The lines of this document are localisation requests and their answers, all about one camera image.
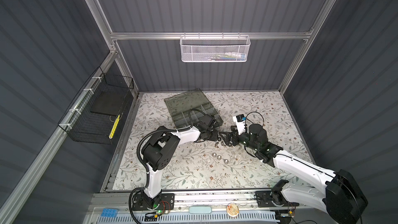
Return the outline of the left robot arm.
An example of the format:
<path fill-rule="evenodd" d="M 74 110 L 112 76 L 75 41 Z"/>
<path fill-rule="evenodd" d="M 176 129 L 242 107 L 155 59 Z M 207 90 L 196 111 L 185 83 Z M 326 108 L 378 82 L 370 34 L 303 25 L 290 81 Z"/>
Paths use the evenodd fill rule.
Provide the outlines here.
<path fill-rule="evenodd" d="M 162 170 L 170 163 L 177 147 L 199 141 L 216 141 L 218 138 L 215 117 L 204 114 L 197 122 L 180 129 L 160 126 L 142 138 L 137 145 L 137 158 L 146 171 L 146 184 L 141 190 L 148 201 L 160 199 Z"/>

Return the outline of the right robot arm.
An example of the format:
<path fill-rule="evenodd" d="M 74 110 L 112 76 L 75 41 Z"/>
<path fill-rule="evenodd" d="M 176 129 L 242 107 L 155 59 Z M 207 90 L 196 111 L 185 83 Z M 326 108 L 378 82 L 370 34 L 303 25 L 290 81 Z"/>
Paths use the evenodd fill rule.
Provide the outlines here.
<path fill-rule="evenodd" d="M 266 197 L 275 206 L 304 204 L 326 212 L 339 224 L 363 221 L 362 214 L 368 200 L 349 172 L 335 172 L 294 156 L 269 142 L 267 132 L 259 124 L 252 124 L 243 130 L 232 126 L 230 132 L 220 132 L 218 139 L 227 146 L 248 147 L 262 163 L 289 172 L 308 183 L 308 186 L 300 186 L 281 179 Z"/>

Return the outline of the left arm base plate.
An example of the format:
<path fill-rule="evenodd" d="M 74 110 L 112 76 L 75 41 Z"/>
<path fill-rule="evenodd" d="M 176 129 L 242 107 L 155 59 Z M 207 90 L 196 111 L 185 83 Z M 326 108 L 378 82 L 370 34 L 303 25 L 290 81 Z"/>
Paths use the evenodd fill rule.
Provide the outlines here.
<path fill-rule="evenodd" d="M 143 192 L 138 192 L 133 195 L 131 201 L 131 209 L 133 211 L 163 211 L 174 209 L 175 194 L 160 193 L 155 198 L 150 198 Z"/>

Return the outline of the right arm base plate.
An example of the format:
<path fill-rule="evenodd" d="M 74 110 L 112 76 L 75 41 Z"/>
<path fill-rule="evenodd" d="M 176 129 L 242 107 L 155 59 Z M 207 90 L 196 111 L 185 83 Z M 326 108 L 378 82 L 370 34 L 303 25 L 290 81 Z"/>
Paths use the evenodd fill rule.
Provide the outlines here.
<path fill-rule="evenodd" d="M 298 207 L 300 205 L 296 202 L 288 202 L 282 194 L 272 191 L 256 191 L 254 199 L 258 207 Z"/>

